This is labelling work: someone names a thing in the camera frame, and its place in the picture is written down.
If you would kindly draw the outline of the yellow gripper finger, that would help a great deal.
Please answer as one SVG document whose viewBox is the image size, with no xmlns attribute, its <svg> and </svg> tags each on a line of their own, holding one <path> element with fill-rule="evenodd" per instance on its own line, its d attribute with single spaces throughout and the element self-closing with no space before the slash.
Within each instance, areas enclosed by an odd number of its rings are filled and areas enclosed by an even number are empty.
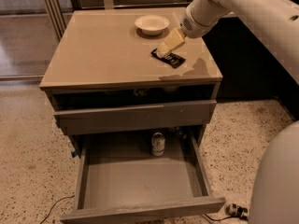
<svg viewBox="0 0 299 224">
<path fill-rule="evenodd" d="M 185 43 L 186 35 L 180 28 L 174 28 L 157 48 L 156 54 L 163 58 Z"/>
</svg>

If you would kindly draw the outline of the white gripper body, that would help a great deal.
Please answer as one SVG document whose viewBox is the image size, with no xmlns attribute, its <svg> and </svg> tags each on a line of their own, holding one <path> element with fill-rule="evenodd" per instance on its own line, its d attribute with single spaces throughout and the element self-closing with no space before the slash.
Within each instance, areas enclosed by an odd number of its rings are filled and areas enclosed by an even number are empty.
<svg viewBox="0 0 299 224">
<path fill-rule="evenodd" d="M 180 30 L 188 38 L 198 38 L 206 35 L 214 26 L 214 23 L 210 25 L 203 25 L 198 23 L 192 16 L 191 8 L 186 7 L 180 19 Z"/>
</svg>

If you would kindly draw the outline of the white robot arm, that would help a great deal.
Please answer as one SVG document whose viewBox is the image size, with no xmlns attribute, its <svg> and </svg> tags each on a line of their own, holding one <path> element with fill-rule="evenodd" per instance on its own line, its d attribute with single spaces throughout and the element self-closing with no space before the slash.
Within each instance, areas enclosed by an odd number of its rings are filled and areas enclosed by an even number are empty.
<svg viewBox="0 0 299 224">
<path fill-rule="evenodd" d="M 233 12 L 267 47 L 293 79 L 299 77 L 299 6 L 290 0 L 193 0 L 180 26 L 157 48 L 162 58 L 185 38 L 206 35 Z M 261 159 L 249 209 L 249 224 L 299 224 L 299 121 L 270 142 Z"/>
</svg>

